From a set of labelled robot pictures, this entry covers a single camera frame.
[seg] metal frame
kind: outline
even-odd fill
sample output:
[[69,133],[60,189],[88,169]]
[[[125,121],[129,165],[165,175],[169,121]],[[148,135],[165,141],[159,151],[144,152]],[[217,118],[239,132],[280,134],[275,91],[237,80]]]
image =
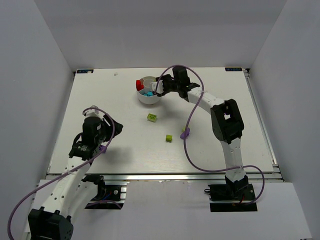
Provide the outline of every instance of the metal frame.
[[270,138],[269,138],[269,135],[268,135],[268,132],[267,132],[267,129],[266,129],[265,122],[261,117],[261,114],[260,114],[260,111],[259,111],[259,107],[258,107],[257,102],[256,102],[255,94],[254,94],[254,92],[253,92],[253,90],[251,88],[251,85],[250,85],[250,81],[251,81],[250,74],[245,69],[243,70],[243,73],[244,73],[244,77],[245,77],[245,80],[246,80],[246,84],[248,85],[248,89],[249,89],[249,92],[250,92],[250,95],[251,95],[251,99],[252,99],[252,102],[253,102],[253,105],[254,105],[254,109],[255,109],[256,115],[257,115],[259,123],[260,123],[260,127],[261,127],[261,130],[262,130],[262,135],[263,135],[264,141],[267,144],[270,156],[272,158],[272,163],[273,164],[278,164],[276,156],[275,156],[274,149],[273,149],[273,147],[271,145],[271,142],[270,142]]
[[[52,180],[57,175],[49,174],[46,176],[46,180]],[[261,183],[262,176],[258,173],[247,173],[250,183]],[[124,203],[127,194],[127,185],[132,181],[154,181],[154,182],[168,182],[168,181],[187,181],[187,182],[206,182],[208,184],[225,184],[224,173],[198,173],[198,174],[108,174],[103,175],[105,184],[107,185],[121,185],[120,201],[118,203]],[[277,164],[273,164],[273,172],[264,174],[265,181],[268,183],[282,183],[280,169]]]

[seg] toy block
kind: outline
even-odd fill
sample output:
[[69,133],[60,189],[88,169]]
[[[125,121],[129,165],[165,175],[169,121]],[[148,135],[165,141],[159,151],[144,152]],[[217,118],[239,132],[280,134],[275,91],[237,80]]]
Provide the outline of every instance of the toy block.
[[155,123],[157,121],[157,116],[154,115],[154,114],[149,113],[148,116],[146,117],[146,119],[148,119],[148,121],[151,121],[151,122]]
[[140,80],[135,81],[135,87],[137,91],[140,91],[141,89],[144,89],[144,85],[141,83]]
[[167,143],[171,143],[171,142],[172,142],[172,135],[166,135],[166,136],[165,136],[165,141],[166,141]]

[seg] white wall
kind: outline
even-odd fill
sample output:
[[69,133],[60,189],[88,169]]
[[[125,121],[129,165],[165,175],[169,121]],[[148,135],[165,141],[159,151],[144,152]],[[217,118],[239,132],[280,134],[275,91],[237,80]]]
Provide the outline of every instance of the white wall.
[[320,2],[288,0],[251,69],[274,151],[320,239]]
[[[33,0],[0,0],[0,239],[16,203],[43,178],[72,72]],[[31,199],[13,219],[20,239]]]
[[35,0],[72,69],[250,67],[286,0]]

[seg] white tabletop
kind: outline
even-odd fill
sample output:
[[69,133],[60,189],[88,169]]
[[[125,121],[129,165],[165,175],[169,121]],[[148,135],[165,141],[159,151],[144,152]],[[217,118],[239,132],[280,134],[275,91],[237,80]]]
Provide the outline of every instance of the white tabletop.
[[[136,80],[145,76],[158,77],[164,68],[94,69],[93,73],[77,73],[64,120],[51,158],[49,173],[63,172],[75,136],[82,131],[82,110],[96,105],[118,123],[120,135],[112,140],[107,152],[94,160],[89,173],[96,174],[158,174],[198,173],[186,159],[180,134],[194,107],[176,92],[162,97],[154,105],[139,102]],[[244,165],[256,165],[272,172],[272,158],[242,71],[226,72],[223,67],[194,68],[207,92],[216,97],[235,99],[242,119],[241,151]],[[190,72],[191,82],[198,79]],[[147,115],[157,121],[147,121]],[[190,122],[187,138],[189,156],[201,168],[225,168],[220,142],[212,131],[211,116],[198,108]],[[166,135],[172,135],[172,143]]]

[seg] lime green lego block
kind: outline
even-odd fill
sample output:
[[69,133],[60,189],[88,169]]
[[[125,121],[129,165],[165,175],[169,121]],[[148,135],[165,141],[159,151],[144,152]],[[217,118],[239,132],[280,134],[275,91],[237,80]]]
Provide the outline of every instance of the lime green lego block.
[[156,122],[157,121],[157,116],[154,114],[149,113],[148,116],[146,117],[146,119],[148,119],[151,122]]
[[166,141],[167,143],[171,143],[171,142],[172,142],[172,135],[166,135],[166,136],[165,136],[165,141]]

